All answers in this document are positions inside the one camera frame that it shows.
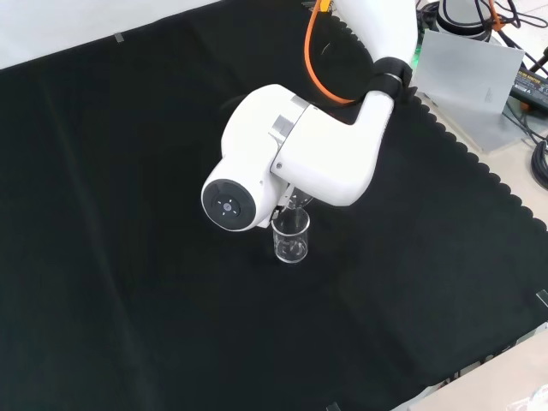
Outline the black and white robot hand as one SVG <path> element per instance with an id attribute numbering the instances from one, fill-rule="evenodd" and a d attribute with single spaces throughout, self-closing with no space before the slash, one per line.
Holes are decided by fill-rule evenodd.
<path id="1" fill-rule="evenodd" d="M 293 199 L 293 193 L 295 191 L 295 185 L 289 184 L 286 187 L 286 190 L 280 197 L 277 202 L 277 205 L 274 211 L 271 214 L 271 219 L 275 220 L 278 218 L 279 214 L 285 210 L 294 210 L 295 209 L 295 200 Z"/>

